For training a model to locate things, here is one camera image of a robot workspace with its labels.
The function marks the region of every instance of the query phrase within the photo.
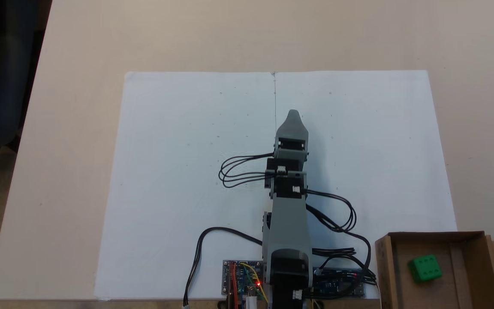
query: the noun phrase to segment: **white connector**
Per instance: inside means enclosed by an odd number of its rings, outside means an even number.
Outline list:
[[[292,292],[292,299],[302,299],[302,290],[296,290]]]
[[[256,297],[247,297],[245,298],[245,309],[257,309]]]

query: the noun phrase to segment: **beige table surface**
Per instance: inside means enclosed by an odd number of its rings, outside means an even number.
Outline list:
[[[431,79],[458,228],[494,238],[494,0],[53,0],[0,299],[94,298],[126,72],[409,69]]]

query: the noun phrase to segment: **gray robotic arm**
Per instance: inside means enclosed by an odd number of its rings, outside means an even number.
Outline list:
[[[269,309],[302,308],[302,290],[312,286],[312,245],[308,233],[306,173],[308,130],[290,110],[276,132],[274,157],[267,162],[265,186],[273,200],[264,213],[262,258]]]

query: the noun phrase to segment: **microcontroller board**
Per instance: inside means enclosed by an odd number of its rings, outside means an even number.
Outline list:
[[[329,268],[329,269],[324,269],[321,272],[321,276],[325,275],[331,275],[337,272],[342,272],[346,269],[343,268]],[[350,273],[358,273],[360,270],[347,270]],[[353,277],[346,277],[346,278],[330,278],[327,280],[321,280],[319,282],[316,282],[313,285],[313,290],[314,292],[318,292],[321,294],[332,294],[332,293],[337,293],[339,291],[344,291],[347,289],[351,283],[355,280]],[[363,298],[365,297],[365,287],[363,283],[359,283],[358,286],[353,289],[353,291],[350,292],[350,294],[347,297],[355,297],[355,298]]]
[[[252,270],[246,267],[241,266],[241,263],[245,263],[251,266],[257,272],[259,279],[264,280],[262,277],[263,272],[263,264],[262,261],[233,261],[233,260],[224,260],[222,261],[222,286],[221,293],[222,295],[227,295],[231,291],[231,286],[233,283],[231,282],[232,273],[230,272],[230,266],[232,264],[235,265],[235,281],[238,290],[238,295],[257,295],[260,300],[263,298],[260,297],[257,289],[259,286],[256,281],[255,275]],[[341,272],[347,270],[350,273],[359,273],[360,270],[352,270],[352,269],[343,269],[343,268],[325,268],[321,270],[320,275],[331,275],[333,273]],[[321,280],[313,285],[314,292],[317,291],[321,294],[334,294],[339,291],[343,291],[347,289],[350,284],[353,282],[352,277],[345,278],[329,278],[326,280]],[[353,298],[363,298],[365,297],[365,286],[363,283],[360,283],[347,297]]]
[[[241,263],[245,263],[249,266],[251,266],[259,276],[259,279],[262,279],[262,261],[231,261],[231,260],[224,260],[222,261],[222,287],[221,287],[221,293],[222,295],[226,295],[227,293],[230,292],[230,286],[232,285],[230,280],[232,279],[232,274],[230,272],[230,266],[232,264],[235,265],[235,281],[236,281],[236,286],[238,290],[239,295],[250,295],[253,294],[252,296],[257,295],[258,293],[256,292],[256,288],[259,288],[259,282],[256,281],[255,275],[253,274],[253,271],[248,268],[241,266]]]

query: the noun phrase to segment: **electronic circuit board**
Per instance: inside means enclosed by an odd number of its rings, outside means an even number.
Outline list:
[[[249,281],[249,277],[252,280],[254,284],[257,284],[257,281],[255,279],[255,276],[253,275],[252,270],[247,268],[247,273],[245,273],[245,269],[239,264],[239,263],[245,263],[251,267],[253,267],[257,275],[259,276],[259,279],[263,280],[262,277],[262,269],[263,269],[263,264],[262,261],[231,261],[231,260],[224,260],[222,262],[222,286],[221,286],[221,293],[222,295],[226,295],[229,293],[229,287],[231,286],[231,273],[230,273],[230,265],[234,264],[236,265],[236,270],[235,270],[235,279],[236,279],[236,284],[237,284],[237,289],[238,289],[238,294],[239,295],[245,295],[247,296],[249,293],[253,294],[253,292],[256,291],[256,288],[251,282]],[[322,271],[322,275],[326,274],[332,274],[335,272],[340,272],[342,270],[346,270],[343,268],[328,268]],[[359,272],[359,270],[352,270],[348,269],[350,272]],[[351,284],[352,279],[349,278],[333,278],[333,279],[328,279],[328,280],[323,280],[321,282],[318,282],[314,284],[314,292],[317,291],[318,293],[322,294],[333,294],[337,293],[338,291],[345,290],[349,287]],[[363,298],[365,297],[365,286],[363,283],[360,283],[349,295],[349,297],[354,297],[354,298]]]
[[[251,269],[247,268],[247,273],[245,272],[245,268],[241,266],[239,263],[245,263],[252,268],[255,269],[259,279],[262,279],[262,261],[230,261],[224,260],[222,261],[222,286],[221,286],[221,294],[226,295],[229,292],[229,284],[231,283],[231,273],[230,273],[230,265],[235,264],[235,281],[238,288],[238,294],[241,295],[249,295],[249,293],[253,294],[256,292],[255,285],[257,281]]]
[[[332,274],[335,272],[340,272],[342,270],[346,270],[346,269],[343,269],[343,268],[325,269],[325,270],[322,270],[321,275]],[[351,269],[348,269],[348,271],[354,272],[354,273],[360,272],[360,270],[351,270]],[[321,282],[314,284],[313,290],[314,290],[314,292],[318,292],[321,294],[337,293],[339,291],[343,291],[343,290],[347,289],[353,280],[354,279],[352,279],[352,278],[335,278],[335,279],[322,280]],[[355,297],[355,298],[365,297],[364,284],[360,283],[353,291],[351,291],[351,293],[349,294],[349,297]]]

